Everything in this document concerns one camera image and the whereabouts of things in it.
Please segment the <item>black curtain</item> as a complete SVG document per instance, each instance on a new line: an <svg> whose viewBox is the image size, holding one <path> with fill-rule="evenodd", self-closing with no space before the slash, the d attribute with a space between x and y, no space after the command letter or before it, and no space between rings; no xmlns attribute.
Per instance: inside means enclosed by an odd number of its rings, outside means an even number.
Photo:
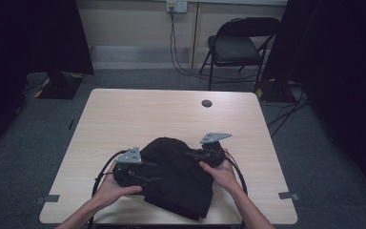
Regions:
<svg viewBox="0 0 366 229"><path fill-rule="evenodd" d="M0 134L30 73L93 74L76 0L0 0Z"/></svg>
<svg viewBox="0 0 366 229"><path fill-rule="evenodd" d="M303 83L366 177L366 0L287 0L262 78Z"/></svg>

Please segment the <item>person's left hand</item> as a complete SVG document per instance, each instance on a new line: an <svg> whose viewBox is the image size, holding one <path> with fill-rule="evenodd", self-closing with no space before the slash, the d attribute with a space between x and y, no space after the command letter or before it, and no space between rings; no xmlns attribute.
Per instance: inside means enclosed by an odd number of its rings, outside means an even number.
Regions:
<svg viewBox="0 0 366 229"><path fill-rule="evenodd" d="M106 174L91 200L94 208L101 210L114 204L123 196L136 194L141 191L141 186L122 187L115 181L113 175Z"/></svg>

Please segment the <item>person's right hand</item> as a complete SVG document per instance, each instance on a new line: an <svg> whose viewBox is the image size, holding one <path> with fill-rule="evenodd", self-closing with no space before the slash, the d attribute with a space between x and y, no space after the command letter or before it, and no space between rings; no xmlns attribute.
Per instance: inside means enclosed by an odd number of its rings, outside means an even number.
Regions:
<svg viewBox="0 0 366 229"><path fill-rule="evenodd" d="M209 173L214 181L228 193L232 194L237 190L241 190L241 186L237 182L234 174L233 165L227 159L215 168L212 168L204 161L200 161L199 166L205 172Z"/></svg>

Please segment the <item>black pants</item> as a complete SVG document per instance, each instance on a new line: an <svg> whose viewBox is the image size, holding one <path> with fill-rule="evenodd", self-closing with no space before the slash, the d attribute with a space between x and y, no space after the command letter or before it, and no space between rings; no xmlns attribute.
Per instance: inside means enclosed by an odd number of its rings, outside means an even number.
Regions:
<svg viewBox="0 0 366 229"><path fill-rule="evenodd" d="M156 164L161 180L148 184L141 195L152 205L199 220L208 215L211 207L214 179L188 156L192 151L175 138L159 137L149 143L141 156Z"/></svg>

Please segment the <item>wooden wall post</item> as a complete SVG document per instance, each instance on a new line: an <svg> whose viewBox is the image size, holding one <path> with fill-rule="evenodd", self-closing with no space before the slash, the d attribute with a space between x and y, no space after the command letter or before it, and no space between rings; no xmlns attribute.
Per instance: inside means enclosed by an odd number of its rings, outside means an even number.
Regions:
<svg viewBox="0 0 366 229"><path fill-rule="evenodd" d="M199 3L193 3L193 22L192 22L192 35L191 35L191 46L189 55L189 66L195 67L196 59L196 46L197 46L197 24L198 15L201 13L201 5Z"/></svg>

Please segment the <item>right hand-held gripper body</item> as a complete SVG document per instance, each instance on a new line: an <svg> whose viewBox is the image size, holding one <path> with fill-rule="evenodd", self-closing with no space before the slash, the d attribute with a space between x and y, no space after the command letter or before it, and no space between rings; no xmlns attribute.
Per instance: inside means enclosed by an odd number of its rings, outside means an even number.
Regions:
<svg viewBox="0 0 366 229"><path fill-rule="evenodd" d="M206 133L200 140L204 152L204 161L212 168L218 167L225 160L225 153L220 140L231 137L231 134Z"/></svg>

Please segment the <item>black stand base yellow tape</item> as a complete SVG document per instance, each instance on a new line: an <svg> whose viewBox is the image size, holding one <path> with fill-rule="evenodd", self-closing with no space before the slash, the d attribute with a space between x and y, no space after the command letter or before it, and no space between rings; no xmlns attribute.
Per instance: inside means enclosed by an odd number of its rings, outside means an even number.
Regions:
<svg viewBox="0 0 366 229"><path fill-rule="evenodd" d="M287 84L275 80L260 81L257 83L255 94L262 102L293 103L295 96Z"/></svg>
<svg viewBox="0 0 366 229"><path fill-rule="evenodd" d="M35 94L42 99L73 99L84 76L77 73L49 73L49 78Z"/></svg>

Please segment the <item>grey tape strip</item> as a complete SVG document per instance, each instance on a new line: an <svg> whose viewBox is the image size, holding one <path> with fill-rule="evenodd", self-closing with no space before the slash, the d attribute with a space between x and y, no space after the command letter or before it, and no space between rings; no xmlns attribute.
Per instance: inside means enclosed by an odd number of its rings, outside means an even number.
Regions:
<svg viewBox="0 0 366 229"><path fill-rule="evenodd" d="M282 192L278 193L278 195L280 199L299 200L299 195L297 193Z"/></svg>
<svg viewBox="0 0 366 229"><path fill-rule="evenodd" d="M35 200L35 204L45 204L46 202L57 202L59 200L60 196L59 195L45 195L43 197L38 197Z"/></svg>

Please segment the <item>black folding chair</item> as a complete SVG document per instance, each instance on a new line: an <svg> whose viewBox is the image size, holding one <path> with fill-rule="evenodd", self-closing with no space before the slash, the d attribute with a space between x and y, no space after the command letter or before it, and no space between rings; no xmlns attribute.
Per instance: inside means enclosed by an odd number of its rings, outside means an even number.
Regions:
<svg viewBox="0 0 366 229"><path fill-rule="evenodd" d="M239 66L241 72L247 66L257 66L257 84L269 42L279 26L280 21L273 17L235 18L223 24L216 35L208 38L209 51L199 71L202 73L205 66L210 66L209 89L214 81L214 67Z"/></svg>

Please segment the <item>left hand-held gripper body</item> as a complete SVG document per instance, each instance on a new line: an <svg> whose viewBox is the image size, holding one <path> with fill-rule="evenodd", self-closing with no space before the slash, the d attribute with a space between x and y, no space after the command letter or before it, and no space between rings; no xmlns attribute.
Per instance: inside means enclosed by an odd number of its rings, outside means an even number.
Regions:
<svg viewBox="0 0 366 229"><path fill-rule="evenodd" d="M142 167L140 151L137 147L133 147L115 159L112 174L120 186L141 186L143 181L136 172Z"/></svg>

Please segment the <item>white wall socket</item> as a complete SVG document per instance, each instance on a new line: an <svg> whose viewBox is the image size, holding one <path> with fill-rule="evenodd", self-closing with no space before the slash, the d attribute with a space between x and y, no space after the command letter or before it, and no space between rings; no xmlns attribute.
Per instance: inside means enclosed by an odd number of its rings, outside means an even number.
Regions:
<svg viewBox="0 0 366 229"><path fill-rule="evenodd" d="M186 0L167 0L166 11L186 13L188 10L188 2Z"/></svg>

